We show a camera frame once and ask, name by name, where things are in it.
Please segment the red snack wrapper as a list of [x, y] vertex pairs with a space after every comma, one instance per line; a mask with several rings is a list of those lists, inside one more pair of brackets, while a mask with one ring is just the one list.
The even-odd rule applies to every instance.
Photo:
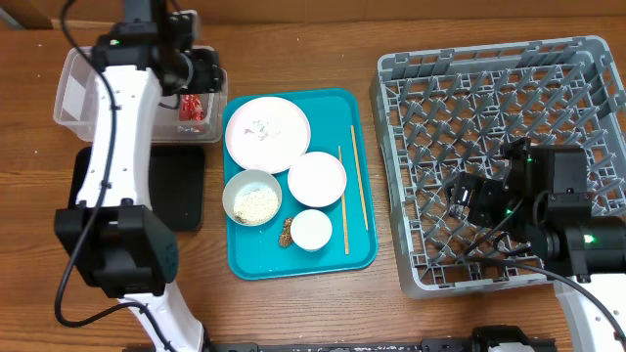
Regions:
[[180, 121], [201, 121], [203, 120], [203, 114], [204, 109], [200, 95], [193, 94], [181, 96], [179, 109]]

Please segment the grey-green bowl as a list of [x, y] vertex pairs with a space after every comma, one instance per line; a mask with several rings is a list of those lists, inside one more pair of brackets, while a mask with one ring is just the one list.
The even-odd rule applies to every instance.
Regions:
[[248, 226], [248, 227], [253, 227], [250, 225], [244, 225], [235, 218], [234, 212], [233, 212], [234, 199], [235, 199], [235, 196], [241, 190], [253, 190], [253, 189], [257, 189], [261, 187], [269, 187], [277, 194], [279, 198], [279, 202], [280, 202], [280, 205], [279, 205], [279, 209], [280, 209], [282, 205], [282, 189], [277, 179], [265, 171], [245, 170], [236, 174], [234, 177], [232, 177], [224, 188], [223, 195], [222, 195], [222, 205], [227, 216], [231, 220], [236, 222], [237, 224]]

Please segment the pink shallow bowl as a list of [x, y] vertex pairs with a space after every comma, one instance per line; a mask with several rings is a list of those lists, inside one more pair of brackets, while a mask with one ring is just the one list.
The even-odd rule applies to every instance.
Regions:
[[288, 173], [291, 195], [309, 207], [325, 207], [336, 202], [347, 185], [346, 171], [331, 154], [311, 152], [299, 157]]

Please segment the white cup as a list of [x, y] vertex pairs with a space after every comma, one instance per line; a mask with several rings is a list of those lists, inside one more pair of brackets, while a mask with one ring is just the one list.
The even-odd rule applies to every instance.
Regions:
[[306, 251], [324, 247], [333, 234], [333, 224], [328, 215], [317, 209], [307, 209], [292, 220], [290, 233], [293, 242]]

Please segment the white tissue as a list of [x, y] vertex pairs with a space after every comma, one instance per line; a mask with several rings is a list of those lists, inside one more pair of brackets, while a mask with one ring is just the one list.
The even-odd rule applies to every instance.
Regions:
[[260, 142], [278, 136], [283, 129], [280, 120], [273, 118], [255, 118], [250, 120], [245, 128], [244, 135]]

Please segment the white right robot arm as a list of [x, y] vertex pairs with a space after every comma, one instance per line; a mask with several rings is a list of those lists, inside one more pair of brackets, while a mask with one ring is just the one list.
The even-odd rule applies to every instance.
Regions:
[[445, 184], [448, 215], [487, 229], [501, 256], [481, 264], [524, 269], [520, 255], [541, 259], [537, 271], [554, 283], [576, 350], [624, 349], [625, 222], [593, 215], [586, 152], [520, 138], [500, 155], [504, 179], [460, 172]]

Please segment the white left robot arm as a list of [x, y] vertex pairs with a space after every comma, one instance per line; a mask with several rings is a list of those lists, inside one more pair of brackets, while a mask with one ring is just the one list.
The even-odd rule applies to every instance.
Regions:
[[95, 71], [99, 107], [89, 163], [71, 207], [55, 214], [72, 273], [131, 311], [157, 351], [209, 351], [206, 327], [176, 284], [175, 233], [154, 213], [149, 168], [154, 122], [168, 96], [220, 91], [215, 51], [195, 48], [198, 16], [175, 1], [128, 1], [124, 17], [82, 59]]

